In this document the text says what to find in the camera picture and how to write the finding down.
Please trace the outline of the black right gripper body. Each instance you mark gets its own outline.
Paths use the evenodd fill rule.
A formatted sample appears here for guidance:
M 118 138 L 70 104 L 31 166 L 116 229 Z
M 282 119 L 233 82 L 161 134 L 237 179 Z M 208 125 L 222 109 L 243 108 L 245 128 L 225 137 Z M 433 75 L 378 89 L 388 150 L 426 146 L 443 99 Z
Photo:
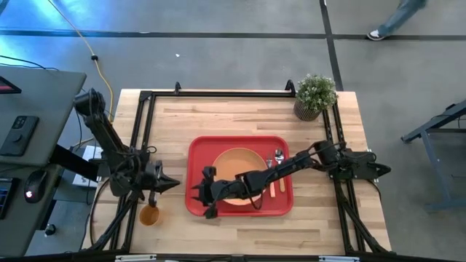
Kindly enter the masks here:
M 204 178 L 200 184 L 192 186 L 192 189 L 198 190 L 198 196 L 193 196 L 192 199 L 201 202 L 203 206 L 209 206 L 215 204 L 218 200 L 237 196 L 241 192 L 241 181 L 215 181 L 211 178 Z

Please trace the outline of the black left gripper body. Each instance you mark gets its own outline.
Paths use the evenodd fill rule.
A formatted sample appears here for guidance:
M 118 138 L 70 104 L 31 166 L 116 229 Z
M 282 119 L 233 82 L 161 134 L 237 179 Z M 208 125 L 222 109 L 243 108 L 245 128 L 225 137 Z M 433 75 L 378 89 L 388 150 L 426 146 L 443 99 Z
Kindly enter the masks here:
M 143 189 L 162 193 L 159 183 L 159 173 L 162 169 L 162 161 L 148 162 L 143 170 Z

